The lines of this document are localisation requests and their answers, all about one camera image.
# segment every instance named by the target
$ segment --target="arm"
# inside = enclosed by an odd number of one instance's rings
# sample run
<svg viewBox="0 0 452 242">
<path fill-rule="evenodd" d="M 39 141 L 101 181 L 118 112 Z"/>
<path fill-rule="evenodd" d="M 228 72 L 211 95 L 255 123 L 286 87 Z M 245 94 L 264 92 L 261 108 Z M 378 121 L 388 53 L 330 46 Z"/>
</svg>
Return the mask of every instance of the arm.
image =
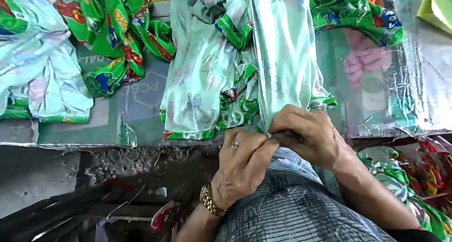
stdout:
<svg viewBox="0 0 452 242">
<path fill-rule="evenodd" d="M 237 150 L 231 147 L 234 139 L 240 142 Z M 220 151 L 220 168 L 211 182 L 214 204 L 220 209 L 228 209 L 238 199 L 254 193 L 278 147 L 278 141 L 270 140 L 261 133 L 241 128 L 228 130 Z M 214 241 L 221 219 L 199 204 L 178 233 L 176 241 Z"/>
<path fill-rule="evenodd" d="M 296 134 L 278 133 L 292 130 Z M 375 179 L 339 135 L 324 112 L 286 105 L 268 130 L 282 146 L 336 175 L 351 209 L 385 229 L 418 229 L 419 222 L 384 185 Z"/>
</svg>

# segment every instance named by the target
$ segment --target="ring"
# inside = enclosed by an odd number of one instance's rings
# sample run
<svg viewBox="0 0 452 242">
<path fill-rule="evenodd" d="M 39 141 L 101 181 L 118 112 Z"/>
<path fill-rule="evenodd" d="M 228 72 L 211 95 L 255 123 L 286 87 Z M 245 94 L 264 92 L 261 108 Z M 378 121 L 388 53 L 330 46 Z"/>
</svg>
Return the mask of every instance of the ring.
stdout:
<svg viewBox="0 0 452 242">
<path fill-rule="evenodd" d="M 234 139 L 234 140 L 230 143 L 230 146 L 231 146 L 232 148 L 234 148 L 234 149 L 237 151 L 237 149 L 239 149 L 240 142 L 238 142 L 236 139 Z"/>
</svg>

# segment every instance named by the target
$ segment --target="wristwatch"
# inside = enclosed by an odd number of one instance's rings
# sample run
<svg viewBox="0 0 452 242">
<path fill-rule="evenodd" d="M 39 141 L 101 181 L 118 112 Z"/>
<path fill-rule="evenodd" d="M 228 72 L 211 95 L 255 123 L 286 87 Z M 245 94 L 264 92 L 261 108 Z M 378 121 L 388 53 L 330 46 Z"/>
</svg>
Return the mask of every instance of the wristwatch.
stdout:
<svg viewBox="0 0 452 242">
<path fill-rule="evenodd" d="M 215 205 L 212 200 L 212 186 L 210 184 L 205 185 L 201 189 L 199 194 L 199 201 L 203 206 L 207 208 L 214 216 L 223 216 L 227 210 L 222 210 Z"/>
</svg>

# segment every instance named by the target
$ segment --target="striped fabric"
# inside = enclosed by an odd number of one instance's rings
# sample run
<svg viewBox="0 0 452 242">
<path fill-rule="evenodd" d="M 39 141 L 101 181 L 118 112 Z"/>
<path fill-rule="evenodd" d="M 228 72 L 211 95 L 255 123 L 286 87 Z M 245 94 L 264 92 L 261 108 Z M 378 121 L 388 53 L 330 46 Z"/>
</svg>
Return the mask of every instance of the striped fabric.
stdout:
<svg viewBox="0 0 452 242">
<path fill-rule="evenodd" d="M 332 198 L 311 165 L 281 147 L 256 192 L 229 209 L 216 241 L 395 241 Z"/>
</svg>

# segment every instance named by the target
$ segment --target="sleeve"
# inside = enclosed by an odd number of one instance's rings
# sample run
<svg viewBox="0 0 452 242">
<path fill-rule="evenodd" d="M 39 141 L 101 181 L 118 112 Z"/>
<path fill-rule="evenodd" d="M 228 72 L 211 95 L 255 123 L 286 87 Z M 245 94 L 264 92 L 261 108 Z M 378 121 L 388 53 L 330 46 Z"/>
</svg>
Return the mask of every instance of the sleeve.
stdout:
<svg viewBox="0 0 452 242">
<path fill-rule="evenodd" d="M 441 242 L 433 233 L 426 230 L 384 230 L 397 242 L 424 241 Z"/>
</svg>

